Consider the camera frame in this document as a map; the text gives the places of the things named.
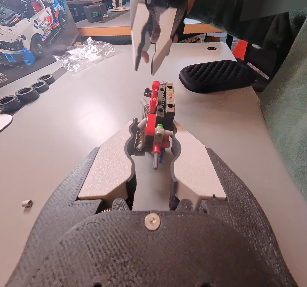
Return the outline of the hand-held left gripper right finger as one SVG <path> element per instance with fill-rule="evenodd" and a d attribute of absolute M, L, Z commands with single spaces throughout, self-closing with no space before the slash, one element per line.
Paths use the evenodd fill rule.
<path fill-rule="evenodd" d="M 174 121 L 170 164 L 169 208 L 188 199 L 192 209 L 203 200 L 226 201 L 227 196 L 204 144 Z"/>

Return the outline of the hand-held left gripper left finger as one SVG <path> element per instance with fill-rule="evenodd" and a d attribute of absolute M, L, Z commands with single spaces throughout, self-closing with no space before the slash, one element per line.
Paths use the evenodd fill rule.
<path fill-rule="evenodd" d="M 130 120 L 101 144 L 78 194 L 79 200 L 134 201 L 137 182 L 128 143 L 133 138 L 135 122 Z"/>

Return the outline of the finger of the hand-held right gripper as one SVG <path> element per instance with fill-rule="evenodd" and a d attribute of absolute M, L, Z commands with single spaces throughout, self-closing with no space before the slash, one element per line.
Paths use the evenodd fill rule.
<path fill-rule="evenodd" d="M 135 71 L 138 70 L 141 53 L 148 51 L 151 31 L 151 19 L 145 0 L 130 0 L 132 60 Z"/>
<path fill-rule="evenodd" d="M 160 28 L 160 34 L 155 43 L 155 53 L 152 57 L 151 74 L 154 75 L 161 66 L 164 58 L 169 55 L 173 43 L 173 24 L 177 9 L 173 7 L 154 7 L 156 21 Z"/>

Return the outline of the lego car model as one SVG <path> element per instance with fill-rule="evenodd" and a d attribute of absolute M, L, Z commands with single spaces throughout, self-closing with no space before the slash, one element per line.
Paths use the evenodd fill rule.
<path fill-rule="evenodd" d="M 133 155 L 153 155 L 153 169 L 157 170 L 164 152 L 170 147 L 175 117 L 174 84 L 164 81 L 152 82 L 149 102 L 142 98 L 142 118 L 136 123 Z"/>

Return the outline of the person's right forearm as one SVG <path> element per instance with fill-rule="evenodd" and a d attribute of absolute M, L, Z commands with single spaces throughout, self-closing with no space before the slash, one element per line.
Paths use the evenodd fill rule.
<path fill-rule="evenodd" d="M 240 21 L 244 0 L 189 0 L 188 16 L 262 48 L 286 50 L 294 41 L 289 14 Z"/>

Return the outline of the person's right hand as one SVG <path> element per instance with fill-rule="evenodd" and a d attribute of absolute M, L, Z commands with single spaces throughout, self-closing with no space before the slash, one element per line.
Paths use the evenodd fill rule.
<path fill-rule="evenodd" d="M 144 44 L 144 47 L 143 47 L 142 52 L 141 52 L 141 57 L 146 64 L 149 63 L 149 61 L 150 61 L 150 57 L 149 57 L 149 54 L 148 54 L 148 49 L 150 47 L 150 44 L 155 44 L 156 41 L 158 40 L 159 36 L 160 36 L 159 24 L 157 23 L 157 21 L 153 21 L 152 31 L 151 31 L 150 34 L 149 33 L 146 34 L 145 44 Z"/>

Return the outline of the small printed box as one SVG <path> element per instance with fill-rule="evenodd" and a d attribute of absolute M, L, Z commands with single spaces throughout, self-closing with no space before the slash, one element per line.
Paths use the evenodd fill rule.
<path fill-rule="evenodd" d="M 200 34 L 196 36 L 192 36 L 183 40 L 179 40 L 178 43 L 203 43 L 205 39 L 205 35 Z"/>

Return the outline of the black device with green lights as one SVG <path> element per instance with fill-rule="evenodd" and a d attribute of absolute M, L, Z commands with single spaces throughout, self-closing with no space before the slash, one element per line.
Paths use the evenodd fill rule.
<path fill-rule="evenodd" d="M 106 6 L 103 2 L 87 5 L 83 7 L 86 19 L 90 23 L 103 21 L 107 17 Z"/>

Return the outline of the clear plastic bag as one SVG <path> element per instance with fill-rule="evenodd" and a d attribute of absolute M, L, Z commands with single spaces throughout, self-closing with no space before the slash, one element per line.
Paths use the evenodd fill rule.
<path fill-rule="evenodd" d="M 67 47 L 63 55 L 52 55 L 52 57 L 67 71 L 79 72 L 115 54 L 112 44 L 88 37 L 86 41 L 78 45 Z"/>

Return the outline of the orange cone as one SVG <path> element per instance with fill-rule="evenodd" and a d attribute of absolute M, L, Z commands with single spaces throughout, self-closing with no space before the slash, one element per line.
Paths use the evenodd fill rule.
<path fill-rule="evenodd" d="M 244 60 L 245 53 L 248 47 L 248 42 L 244 40 L 238 40 L 237 44 L 235 45 L 232 54 L 236 59 Z"/>

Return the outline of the dark chair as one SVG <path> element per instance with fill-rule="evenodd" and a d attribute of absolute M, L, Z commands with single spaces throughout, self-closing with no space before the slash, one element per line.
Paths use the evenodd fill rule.
<path fill-rule="evenodd" d="M 256 75 L 252 88 L 256 93 L 261 93 L 269 84 L 276 62 L 276 53 L 248 43 L 244 61 Z"/>

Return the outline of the dark printed box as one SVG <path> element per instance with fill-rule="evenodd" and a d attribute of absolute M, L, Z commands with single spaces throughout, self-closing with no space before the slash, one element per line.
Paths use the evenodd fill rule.
<path fill-rule="evenodd" d="M 0 86 L 54 63 L 79 39 L 67 0 L 0 0 Z"/>

